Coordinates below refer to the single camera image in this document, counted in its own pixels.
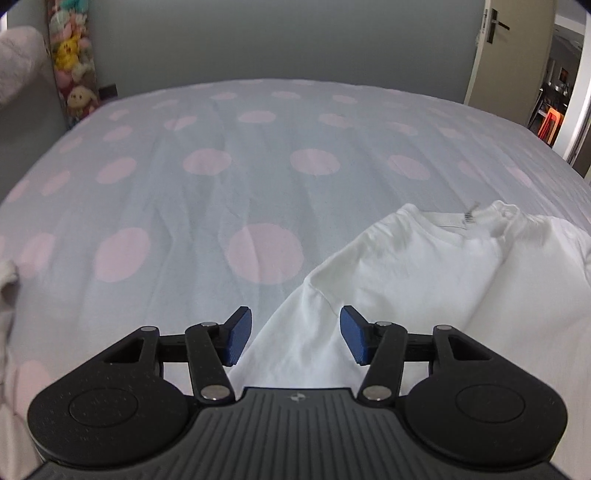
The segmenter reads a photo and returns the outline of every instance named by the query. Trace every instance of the bed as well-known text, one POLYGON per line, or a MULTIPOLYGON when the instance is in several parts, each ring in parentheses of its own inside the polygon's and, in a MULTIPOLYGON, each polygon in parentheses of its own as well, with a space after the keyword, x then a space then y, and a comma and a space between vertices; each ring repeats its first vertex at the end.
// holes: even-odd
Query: bed
MULTIPOLYGON (((254 79, 110 103, 0 207, 21 282, 8 396, 46 385, 142 325, 162 334, 252 309, 256 336, 315 266, 404 203, 494 200, 591 233, 591 195, 525 128, 361 85, 254 79)), ((165 378, 190 391, 184 366, 165 378)))

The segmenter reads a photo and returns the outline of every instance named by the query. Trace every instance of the yellow plush toy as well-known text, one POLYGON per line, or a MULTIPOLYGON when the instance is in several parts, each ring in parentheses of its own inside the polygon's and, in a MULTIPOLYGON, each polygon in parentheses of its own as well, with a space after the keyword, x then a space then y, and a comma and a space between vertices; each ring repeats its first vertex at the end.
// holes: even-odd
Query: yellow plush toy
POLYGON ((78 47, 78 41, 80 37, 75 35, 69 40, 60 43, 57 49, 55 62, 58 70, 64 70, 65 72, 71 71, 74 65, 78 64, 78 53, 80 48, 78 47))

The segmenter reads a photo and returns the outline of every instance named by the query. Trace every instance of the doorway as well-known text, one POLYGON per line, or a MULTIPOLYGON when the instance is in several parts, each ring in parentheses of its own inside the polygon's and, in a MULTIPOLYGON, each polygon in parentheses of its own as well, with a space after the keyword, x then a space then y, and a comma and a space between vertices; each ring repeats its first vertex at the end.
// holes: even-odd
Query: doorway
POLYGON ((554 24, 544 81, 528 124, 528 128, 551 147, 569 107, 579 71, 584 34, 580 33, 581 29, 577 30, 567 28, 564 24, 554 24))

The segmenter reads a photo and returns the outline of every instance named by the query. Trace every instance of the door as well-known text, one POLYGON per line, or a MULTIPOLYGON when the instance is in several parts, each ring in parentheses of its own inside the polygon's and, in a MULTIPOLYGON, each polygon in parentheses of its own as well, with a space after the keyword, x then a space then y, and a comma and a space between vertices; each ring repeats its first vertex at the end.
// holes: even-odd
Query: door
POLYGON ((527 125, 550 54, 556 0, 486 0, 464 104, 527 125))

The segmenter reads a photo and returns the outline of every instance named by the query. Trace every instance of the gray wall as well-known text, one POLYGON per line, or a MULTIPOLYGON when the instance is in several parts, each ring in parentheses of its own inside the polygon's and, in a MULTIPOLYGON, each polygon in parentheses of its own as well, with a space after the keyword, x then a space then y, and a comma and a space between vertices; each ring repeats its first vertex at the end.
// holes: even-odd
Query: gray wall
MULTIPOLYGON (((46 33, 44 0, 21 0, 8 26, 32 25, 46 33)), ((66 131, 49 59, 39 77, 0 110, 0 200, 66 131)))
POLYGON ((366 83, 463 102, 484 0, 92 0, 99 85, 366 83))
POLYGON ((552 48, 550 50, 550 58, 556 61, 554 71, 552 72, 552 83, 556 84, 560 77, 560 69, 563 68, 569 73, 569 85, 573 88, 574 81, 579 71, 579 63, 581 56, 575 55, 567 46, 565 46, 556 36, 552 39, 552 48))

